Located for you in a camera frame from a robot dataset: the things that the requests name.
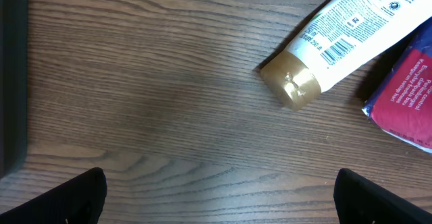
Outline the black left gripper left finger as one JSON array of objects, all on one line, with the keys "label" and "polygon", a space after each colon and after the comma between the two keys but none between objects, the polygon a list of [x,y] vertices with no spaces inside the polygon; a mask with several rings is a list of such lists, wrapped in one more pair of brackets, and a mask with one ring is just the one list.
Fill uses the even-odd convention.
[{"label": "black left gripper left finger", "polygon": [[1,224],[97,223],[107,196],[106,177],[92,168],[1,214]]}]

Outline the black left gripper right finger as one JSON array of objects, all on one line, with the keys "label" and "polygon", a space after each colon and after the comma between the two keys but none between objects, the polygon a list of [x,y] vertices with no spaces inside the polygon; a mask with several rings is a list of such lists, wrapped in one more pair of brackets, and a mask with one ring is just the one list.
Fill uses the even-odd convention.
[{"label": "black left gripper right finger", "polygon": [[343,168],[333,198],[341,224],[431,224],[431,213]]}]

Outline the purple red pad pack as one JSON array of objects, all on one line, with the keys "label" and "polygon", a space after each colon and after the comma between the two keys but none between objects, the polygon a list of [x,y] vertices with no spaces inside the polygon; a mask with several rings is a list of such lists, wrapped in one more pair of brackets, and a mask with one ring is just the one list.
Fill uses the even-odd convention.
[{"label": "purple red pad pack", "polygon": [[431,19],[414,31],[362,111],[384,132],[431,153]]}]

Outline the white tube gold cap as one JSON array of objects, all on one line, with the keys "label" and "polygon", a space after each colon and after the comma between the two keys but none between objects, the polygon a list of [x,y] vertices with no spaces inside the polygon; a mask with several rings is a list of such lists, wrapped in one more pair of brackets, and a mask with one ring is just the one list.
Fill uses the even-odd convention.
[{"label": "white tube gold cap", "polygon": [[299,110],[431,17],[431,0],[331,0],[260,70]]}]

